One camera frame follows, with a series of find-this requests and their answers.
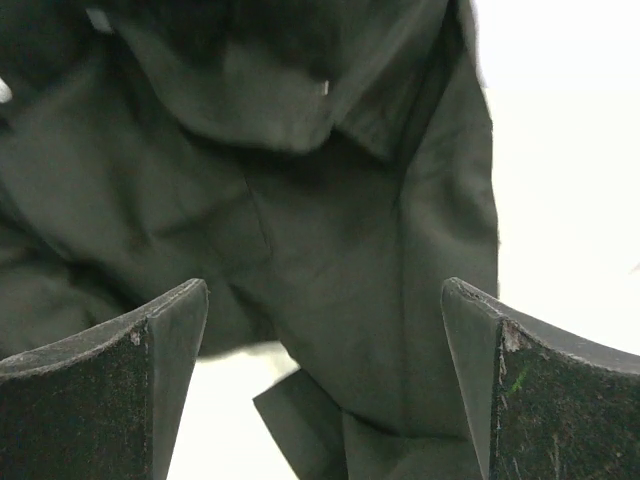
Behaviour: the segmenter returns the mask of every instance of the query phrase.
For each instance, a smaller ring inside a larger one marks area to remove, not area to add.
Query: green mark
[[[513,395],[518,390],[522,389],[522,382],[524,382],[524,379],[527,376],[528,371],[529,371],[529,367],[528,366],[524,367],[522,372],[520,372],[520,375],[518,375],[518,378],[516,378],[516,381],[512,385],[511,389],[507,392],[507,397]]]

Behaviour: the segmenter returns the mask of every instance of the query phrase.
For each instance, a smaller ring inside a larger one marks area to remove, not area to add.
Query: white tag
[[[87,8],[87,15],[91,21],[91,25],[100,33],[113,33],[113,27],[107,14],[97,8]]]
[[[9,85],[4,83],[4,80],[0,78],[0,103],[9,103],[13,98],[13,92],[9,88]]]

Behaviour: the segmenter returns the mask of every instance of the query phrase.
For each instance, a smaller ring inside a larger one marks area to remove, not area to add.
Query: wrinkled fabric
[[[203,66],[118,12],[101,35],[5,3],[0,358],[203,278],[202,354],[278,339],[301,365],[256,402],[300,478],[475,478],[439,304],[453,276],[497,293],[468,3],[364,2],[328,92],[264,32]]]

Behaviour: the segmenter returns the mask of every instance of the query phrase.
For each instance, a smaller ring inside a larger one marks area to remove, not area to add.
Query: white table
[[[501,299],[640,354],[640,91],[487,98]],[[199,362],[169,479],[295,479],[252,398],[296,368],[279,345]]]

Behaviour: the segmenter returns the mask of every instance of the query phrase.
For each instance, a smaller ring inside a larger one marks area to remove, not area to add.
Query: black garment
[[[328,92],[268,32],[196,65],[117,9],[101,35],[65,2],[0,5],[0,357],[203,278],[202,353],[282,341],[335,406],[350,478],[429,478],[432,438],[467,449],[440,288],[497,293],[497,219],[447,0],[357,3]]]

